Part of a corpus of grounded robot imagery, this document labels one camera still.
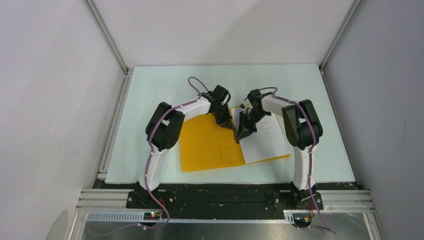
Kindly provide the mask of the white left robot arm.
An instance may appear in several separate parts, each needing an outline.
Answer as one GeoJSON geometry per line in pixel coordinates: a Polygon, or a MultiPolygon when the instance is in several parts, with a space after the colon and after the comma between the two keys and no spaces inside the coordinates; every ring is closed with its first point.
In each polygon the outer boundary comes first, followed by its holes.
{"type": "Polygon", "coordinates": [[[212,91],[198,92],[194,99],[187,102],[171,105],[163,101],[157,106],[145,129],[150,152],[144,175],[134,186],[138,201],[145,208],[157,204],[158,195],[153,190],[160,185],[164,160],[179,140],[185,121],[211,114],[219,127],[231,130],[233,136],[236,136],[236,126],[228,106],[230,99],[230,92],[217,85],[212,91]]]}

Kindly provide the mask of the yellow plastic folder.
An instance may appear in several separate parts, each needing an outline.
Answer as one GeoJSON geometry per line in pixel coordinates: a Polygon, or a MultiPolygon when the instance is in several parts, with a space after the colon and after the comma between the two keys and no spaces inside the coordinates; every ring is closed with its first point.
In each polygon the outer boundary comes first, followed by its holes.
{"type": "Polygon", "coordinates": [[[179,145],[183,172],[246,165],[233,132],[218,126],[211,114],[187,120],[182,126],[179,145]]]}

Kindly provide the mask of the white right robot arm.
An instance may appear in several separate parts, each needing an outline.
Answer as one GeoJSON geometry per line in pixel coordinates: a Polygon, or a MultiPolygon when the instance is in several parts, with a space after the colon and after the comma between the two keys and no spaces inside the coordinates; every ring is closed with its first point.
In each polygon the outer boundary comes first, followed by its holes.
{"type": "Polygon", "coordinates": [[[303,209],[314,199],[314,157],[323,127],[311,100],[289,100],[276,95],[277,88],[262,93],[253,89],[246,99],[249,110],[239,113],[235,139],[240,141],[257,132],[257,123],[271,114],[283,118],[286,138],[294,150],[294,176],[291,181],[290,202],[297,209],[303,209]]]}

